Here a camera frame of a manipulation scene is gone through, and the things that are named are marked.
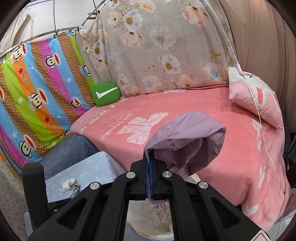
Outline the green checkmark plush pillow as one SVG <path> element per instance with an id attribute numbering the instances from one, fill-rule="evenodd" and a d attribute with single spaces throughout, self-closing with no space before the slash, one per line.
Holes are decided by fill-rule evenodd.
<path id="1" fill-rule="evenodd" d="M 120 96 L 119 87 L 112 82 L 100 82 L 92 89 L 92 98 L 97 107 L 113 104 Z"/>

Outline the blue-grey velvet cushion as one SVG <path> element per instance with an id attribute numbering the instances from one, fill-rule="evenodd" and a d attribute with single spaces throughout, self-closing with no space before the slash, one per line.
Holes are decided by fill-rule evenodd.
<path id="1" fill-rule="evenodd" d="M 45 180 L 98 152 L 99 149 L 86 137 L 69 135 L 40 161 Z"/>

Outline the beige curtain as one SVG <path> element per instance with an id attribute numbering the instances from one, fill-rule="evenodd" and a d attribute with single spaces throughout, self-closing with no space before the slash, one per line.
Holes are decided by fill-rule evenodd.
<path id="1" fill-rule="evenodd" d="M 221 1 L 243 70 L 277 94 L 288 119 L 295 118 L 295 37 L 267 1 Z"/>

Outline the black white leopard scrunchie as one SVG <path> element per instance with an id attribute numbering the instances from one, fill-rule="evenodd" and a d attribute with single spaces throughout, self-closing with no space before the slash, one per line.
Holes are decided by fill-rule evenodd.
<path id="1" fill-rule="evenodd" d="M 80 193 L 80 185 L 79 184 L 75 184 L 72 193 L 70 194 L 69 198 L 73 199 L 74 197 L 76 197 L 78 194 Z"/>

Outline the grey floral bedsheet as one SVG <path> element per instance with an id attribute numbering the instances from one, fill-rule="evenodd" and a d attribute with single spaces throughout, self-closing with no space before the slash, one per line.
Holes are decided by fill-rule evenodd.
<path id="1" fill-rule="evenodd" d="M 110 1 L 80 38 L 125 97 L 226 85 L 236 56 L 219 1 Z"/>

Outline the white crumpled cloth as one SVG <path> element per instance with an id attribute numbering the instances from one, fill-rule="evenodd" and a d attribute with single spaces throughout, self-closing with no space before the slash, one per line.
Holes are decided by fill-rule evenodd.
<path id="1" fill-rule="evenodd" d="M 67 179 L 61 183 L 62 188 L 59 189 L 62 193 L 71 190 L 73 185 L 75 185 L 76 180 L 74 178 Z"/>

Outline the purple fabric cloth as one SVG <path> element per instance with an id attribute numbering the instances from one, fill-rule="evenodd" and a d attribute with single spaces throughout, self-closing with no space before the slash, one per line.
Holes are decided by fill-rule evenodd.
<path id="1" fill-rule="evenodd" d="M 207 167 L 220 153 L 226 128 L 214 118 L 189 111 L 161 126 L 144 147 L 164 161 L 168 170 L 187 178 Z"/>

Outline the pink fleece blanket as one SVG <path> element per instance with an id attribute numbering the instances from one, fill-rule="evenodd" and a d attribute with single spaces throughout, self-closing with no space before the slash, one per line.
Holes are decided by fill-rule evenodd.
<path id="1" fill-rule="evenodd" d="M 285 133 L 233 103 L 227 87 L 169 90 L 94 107 L 71 126 L 124 169 L 149 151 L 171 172 L 197 174 L 263 230 L 291 197 Z"/>

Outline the colourful monkey cartoon sheet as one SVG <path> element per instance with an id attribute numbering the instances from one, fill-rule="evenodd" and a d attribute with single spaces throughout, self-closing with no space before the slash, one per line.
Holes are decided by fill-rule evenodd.
<path id="1" fill-rule="evenodd" d="M 1 158 L 18 177 L 94 106 L 78 33 L 17 45 L 1 63 Z"/>

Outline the white lined trash bin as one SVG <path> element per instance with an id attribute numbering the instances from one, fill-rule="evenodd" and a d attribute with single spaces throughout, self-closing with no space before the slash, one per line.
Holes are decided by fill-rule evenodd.
<path id="1" fill-rule="evenodd" d="M 168 201 L 130 201 L 124 240 L 174 240 Z"/>

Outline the metal curtain rod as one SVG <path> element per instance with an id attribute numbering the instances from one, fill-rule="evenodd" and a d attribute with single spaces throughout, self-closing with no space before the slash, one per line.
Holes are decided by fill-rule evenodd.
<path id="1" fill-rule="evenodd" d="M 109 1 L 29 1 L 1 40 L 1 58 L 19 44 L 85 29 Z"/>

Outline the pink white small pillow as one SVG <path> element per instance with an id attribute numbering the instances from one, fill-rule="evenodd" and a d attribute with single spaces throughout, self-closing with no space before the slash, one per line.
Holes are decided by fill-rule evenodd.
<path id="1" fill-rule="evenodd" d="M 283 129 L 283 117 L 276 93 L 258 76 L 250 72 L 240 75 L 235 67 L 228 68 L 229 99 L 264 121 Z"/>

